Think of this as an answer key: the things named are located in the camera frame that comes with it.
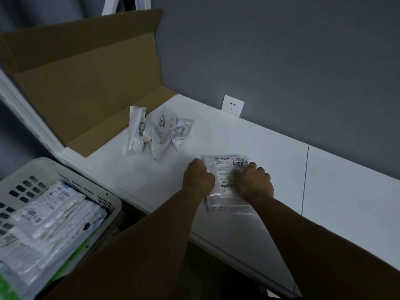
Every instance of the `white outlet plate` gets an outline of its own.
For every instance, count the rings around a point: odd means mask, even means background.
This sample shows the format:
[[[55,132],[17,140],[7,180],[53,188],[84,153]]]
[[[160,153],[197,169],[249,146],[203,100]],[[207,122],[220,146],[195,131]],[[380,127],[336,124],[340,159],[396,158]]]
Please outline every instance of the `white outlet plate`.
[[[240,117],[244,102],[225,95],[221,110],[237,117]]]

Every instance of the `cardboard box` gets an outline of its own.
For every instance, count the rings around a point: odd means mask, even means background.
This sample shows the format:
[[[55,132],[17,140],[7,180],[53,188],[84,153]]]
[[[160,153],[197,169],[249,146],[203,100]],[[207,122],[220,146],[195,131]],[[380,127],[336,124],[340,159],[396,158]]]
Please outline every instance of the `cardboard box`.
[[[3,68],[61,142],[87,157],[176,95],[154,45],[163,11],[128,11],[0,36]]]

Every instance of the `white table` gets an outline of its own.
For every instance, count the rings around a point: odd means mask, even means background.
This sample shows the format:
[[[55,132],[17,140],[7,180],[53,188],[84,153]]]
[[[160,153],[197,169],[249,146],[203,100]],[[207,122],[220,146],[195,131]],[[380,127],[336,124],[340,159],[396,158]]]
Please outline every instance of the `white table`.
[[[310,147],[303,216],[400,270],[400,181]]]
[[[308,145],[182,95],[164,105],[180,118],[195,120],[183,154],[171,145],[162,164],[154,161],[148,148],[122,157],[124,130],[87,158],[69,148],[60,156],[83,175],[150,213],[181,188],[183,172],[194,158],[245,155],[271,174],[275,197],[301,212]],[[164,105],[148,119],[158,122]],[[244,274],[293,296],[294,280],[259,217],[212,214],[201,205],[190,239]]]

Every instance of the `person's right arm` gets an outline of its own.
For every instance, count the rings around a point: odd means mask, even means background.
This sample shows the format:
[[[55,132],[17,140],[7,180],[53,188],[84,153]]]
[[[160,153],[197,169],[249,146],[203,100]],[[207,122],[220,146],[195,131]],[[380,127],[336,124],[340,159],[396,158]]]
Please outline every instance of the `person's right arm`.
[[[263,168],[252,162],[233,174],[239,196],[260,216],[307,300],[400,298],[397,269],[274,199]]]

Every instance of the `forearm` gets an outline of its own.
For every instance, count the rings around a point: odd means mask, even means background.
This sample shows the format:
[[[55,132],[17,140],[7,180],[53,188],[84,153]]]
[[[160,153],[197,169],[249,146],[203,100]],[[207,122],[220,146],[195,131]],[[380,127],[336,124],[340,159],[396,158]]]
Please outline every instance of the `forearm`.
[[[199,200],[193,192],[177,192],[74,270],[46,300],[171,299]]]
[[[394,297],[400,272],[268,196],[250,202],[309,300]]]

